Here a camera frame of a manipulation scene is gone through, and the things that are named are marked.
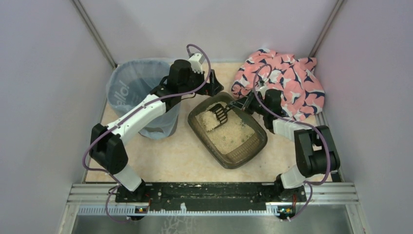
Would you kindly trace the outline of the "black litter scoop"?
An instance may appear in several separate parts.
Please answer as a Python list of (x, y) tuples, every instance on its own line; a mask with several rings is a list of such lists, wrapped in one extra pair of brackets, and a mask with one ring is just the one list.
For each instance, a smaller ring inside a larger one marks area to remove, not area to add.
[(238, 108), (236, 104), (229, 103), (223, 106), (220, 103), (215, 104), (211, 108), (207, 109), (207, 111), (213, 113), (218, 121), (219, 125), (222, 126), (223, 124), (227, 123), (228, 121), (228, 112), (233, 110), (234, 108)]

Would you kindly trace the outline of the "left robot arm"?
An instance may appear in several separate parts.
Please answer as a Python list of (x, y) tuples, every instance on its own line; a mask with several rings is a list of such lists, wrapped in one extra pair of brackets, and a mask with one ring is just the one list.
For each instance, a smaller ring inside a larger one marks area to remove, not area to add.
[(213, 69), (204, 73), (200, 62), (178, 59), (170, 66), (169, 74), (136, 107), (109, 125), (98, 123), (92, 128), (86, 153), (121, 187), (142, 197), (145, 182), (128, 165), (126, 143), (151, 121), (179, 104), (182, 96), (212, 97), (223, 89)]

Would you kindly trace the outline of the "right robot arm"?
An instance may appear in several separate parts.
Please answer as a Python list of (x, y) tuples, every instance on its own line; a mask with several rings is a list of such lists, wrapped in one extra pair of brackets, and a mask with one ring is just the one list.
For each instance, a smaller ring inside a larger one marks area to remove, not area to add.
[(287, 119), (281, 107), (282, 93), (270, 89), (262, 96), (250, 92), (246, 97), (228, 104), (228, 109), (239, 109), (263, 117), (264, 126), (271, 133), (283, 136), (294, 143), (296, 164), (275, 180), (276, 192), (281, 200), (292, 197), (304, 182), (314, 175), (328, 175), (340, 167), (340, 158), (331, 135), (325, 126)]

